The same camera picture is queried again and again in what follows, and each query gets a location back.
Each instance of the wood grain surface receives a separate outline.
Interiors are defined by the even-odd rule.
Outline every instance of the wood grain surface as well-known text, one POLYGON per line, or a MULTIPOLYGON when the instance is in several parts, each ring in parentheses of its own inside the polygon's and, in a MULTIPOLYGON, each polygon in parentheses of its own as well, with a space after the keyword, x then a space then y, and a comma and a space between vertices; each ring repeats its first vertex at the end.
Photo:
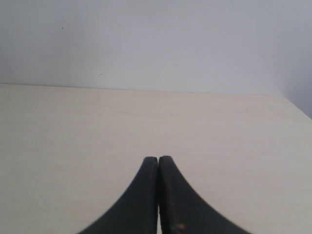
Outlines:
POLYGON ((284 97, 0 85, 0 233, 77 233, 171 155, 244 229, 311 234, 311 154, 284 97))

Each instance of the black plastic finger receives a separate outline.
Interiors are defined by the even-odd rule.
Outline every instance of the black plastic finger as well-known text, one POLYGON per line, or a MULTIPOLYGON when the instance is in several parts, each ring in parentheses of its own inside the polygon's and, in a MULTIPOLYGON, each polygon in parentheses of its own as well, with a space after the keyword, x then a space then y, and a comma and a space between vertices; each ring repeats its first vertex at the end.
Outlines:
POLYGON ((158 202, 163 234, 248 234, 209 206, 170 156, 159 159, 158 202))
POLYGON ((119 200, 80 234, 156 234, 158 163, 146 157, 119 200))

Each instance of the table surface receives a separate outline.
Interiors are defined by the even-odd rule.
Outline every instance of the table surface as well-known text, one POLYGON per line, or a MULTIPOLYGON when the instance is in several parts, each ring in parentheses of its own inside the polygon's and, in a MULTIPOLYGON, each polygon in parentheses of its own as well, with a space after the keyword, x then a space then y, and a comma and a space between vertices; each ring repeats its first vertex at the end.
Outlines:
POLYGON ((77 233, 171 155, 244 229, 311 234, 311 152, 284 97, 0 85, 1 233, 77 233))

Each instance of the white wall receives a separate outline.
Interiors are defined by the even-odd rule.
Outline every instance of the white wall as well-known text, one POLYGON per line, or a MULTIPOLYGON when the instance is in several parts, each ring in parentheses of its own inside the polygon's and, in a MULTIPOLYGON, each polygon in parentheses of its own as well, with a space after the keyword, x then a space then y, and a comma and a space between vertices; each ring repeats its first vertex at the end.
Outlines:
POLYGON ((311 9, 310 0, 1 0, 0 83, 285 94, 312 114, 311 9))

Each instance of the table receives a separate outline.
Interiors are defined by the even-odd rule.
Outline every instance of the table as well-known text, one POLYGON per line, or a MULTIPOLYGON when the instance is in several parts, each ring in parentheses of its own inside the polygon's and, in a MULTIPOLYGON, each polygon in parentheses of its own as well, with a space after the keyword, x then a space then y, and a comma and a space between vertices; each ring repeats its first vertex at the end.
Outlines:
POLYGON ((284 97, 0 85, 1 233, 77 233, 171 155, 244 229, 310 234, 311 152, 284 97))

